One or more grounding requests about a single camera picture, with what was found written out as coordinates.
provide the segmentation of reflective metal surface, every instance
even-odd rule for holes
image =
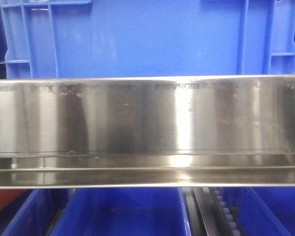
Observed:
[[[0,187],[295,185],[295,75],[0,81]]]

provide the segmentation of metal channel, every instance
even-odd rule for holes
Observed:
[[[295,186],[295,75],[0,80],[0,188]]]

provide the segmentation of stainless steel plate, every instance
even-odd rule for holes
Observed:
[[[295,185],[295,75],[0,81],[0,187]]]

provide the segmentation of red surface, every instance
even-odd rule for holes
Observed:
[[[0,190],[0,210],[19,197],[25,190],[4,189]]]

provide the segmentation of metal rail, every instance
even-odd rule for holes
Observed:
[[[0,80],[0,188],[295,185],[295,75]]]

